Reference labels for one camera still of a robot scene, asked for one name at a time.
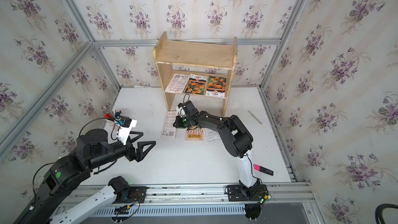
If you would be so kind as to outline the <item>white barcode seed bag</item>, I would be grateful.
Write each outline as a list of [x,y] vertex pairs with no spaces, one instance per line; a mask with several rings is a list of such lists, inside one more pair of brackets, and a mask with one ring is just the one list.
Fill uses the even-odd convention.
[[176,117],[178,116],[177,111],[171,111],[167,113],[164,126],[161,132],[161,138],[174,139],[176,136],[176,128],[173,126]]

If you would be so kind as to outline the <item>white text seed bag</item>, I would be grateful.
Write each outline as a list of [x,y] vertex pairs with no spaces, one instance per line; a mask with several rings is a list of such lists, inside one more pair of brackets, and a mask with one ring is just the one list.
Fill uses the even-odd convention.
[[213,130],[208,129],[208,128],[205,128],[204,131],[206,133],[206,137],[207,137],[207,140],[209,142],[221,139],[221,137],[220,137],[220,135],[219,135],[219,133],[217,131],[213,131]]

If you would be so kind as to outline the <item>dark marigold seed bag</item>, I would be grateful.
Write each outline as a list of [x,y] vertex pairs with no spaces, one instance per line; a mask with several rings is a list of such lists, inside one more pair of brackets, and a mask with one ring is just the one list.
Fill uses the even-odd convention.
[[187,94],[204,95],[206,83],[207,76],[190,74],[187,86],[183,92]]

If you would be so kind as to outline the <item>white lower-shelf seed bag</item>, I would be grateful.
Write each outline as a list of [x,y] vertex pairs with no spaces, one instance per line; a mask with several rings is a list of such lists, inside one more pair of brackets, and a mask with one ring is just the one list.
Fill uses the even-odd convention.
[[167,85],[166,93],[183,93],[190,76],[186,74],[174,74]]

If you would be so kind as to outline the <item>orange marigold seed bag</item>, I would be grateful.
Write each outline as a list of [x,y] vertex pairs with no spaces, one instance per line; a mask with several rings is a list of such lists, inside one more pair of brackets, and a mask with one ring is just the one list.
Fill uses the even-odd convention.
[[225,98],[227,88],[227,79],[218,76],[209,76],[206,96]]

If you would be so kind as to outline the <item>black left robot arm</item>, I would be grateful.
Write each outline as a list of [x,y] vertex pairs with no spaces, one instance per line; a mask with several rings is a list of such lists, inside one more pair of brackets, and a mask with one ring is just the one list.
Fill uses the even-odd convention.
[[145,146],[154,148],[155,141],[140,142],[142,132],[133,132],[135,138],[126,143],[108,142],[104,129],[93,129],[77,138],[77,146],[67,155],[50,164],[39,188],[28,206],[16,219],[17,224],[44,224],[58,206],[86,179],[94,169],[103,165],[112,167],[119,158],[142,161],[148,154]]

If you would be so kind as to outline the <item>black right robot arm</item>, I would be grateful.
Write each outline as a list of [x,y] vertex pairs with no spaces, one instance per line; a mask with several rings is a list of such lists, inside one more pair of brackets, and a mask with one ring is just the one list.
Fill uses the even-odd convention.
[[205,128],[216,131],[227,152],[237,159],[240,186],[251,193],[260,188],[261,180],[254,176],[251,162],[254,139],[238,116],[218,117],[201,111],[196,115],[177,116],[173,127],[178,129]]

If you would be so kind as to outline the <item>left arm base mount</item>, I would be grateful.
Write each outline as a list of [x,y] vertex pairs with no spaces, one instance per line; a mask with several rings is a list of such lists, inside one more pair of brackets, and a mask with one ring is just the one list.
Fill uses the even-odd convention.
[[108,186],[111,186],[116,196],[113,204],[127,204],[134,203],[135,201],[144,203],[148,189],[145,186],[130,186],[122,176],[112,178]]

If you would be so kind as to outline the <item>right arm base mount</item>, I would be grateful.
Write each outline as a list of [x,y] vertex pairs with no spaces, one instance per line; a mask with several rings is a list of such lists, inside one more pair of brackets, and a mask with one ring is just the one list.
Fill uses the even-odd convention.
[[224,193],[230,202],[260,202],[264,203],[270,199],[266,185],[258,179],[251,187],[246,187],[242,182],[238,185],[227,185]]

